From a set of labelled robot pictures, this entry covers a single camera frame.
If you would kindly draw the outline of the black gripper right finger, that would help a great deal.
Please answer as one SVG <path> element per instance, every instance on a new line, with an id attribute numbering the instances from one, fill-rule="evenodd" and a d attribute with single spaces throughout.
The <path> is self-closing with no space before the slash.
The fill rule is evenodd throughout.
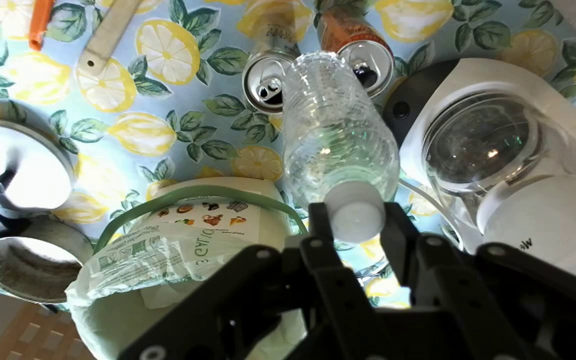
<path id="1" fill-rule="evenodd" d="M 383 248 L 410 287 L 413 349 L 423 360 L 532 360 L 484 280 L 441 235 L 421 234 L 399 204 L 386 206 Z"/>

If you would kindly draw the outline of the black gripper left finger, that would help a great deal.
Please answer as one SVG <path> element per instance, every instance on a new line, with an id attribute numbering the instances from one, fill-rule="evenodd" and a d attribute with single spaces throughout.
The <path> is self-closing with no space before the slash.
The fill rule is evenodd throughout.
<path id="1" fill-rule="evenodd" d="M 306 315 L 309 335 L 299 345 L 301 360 L 383 360 L 367 328 L 371 306 L 355 271 L 336 250 L 325 204 L 309 206 L 309 235 L 301 254 L 314 281 L 314 307 Z"/>

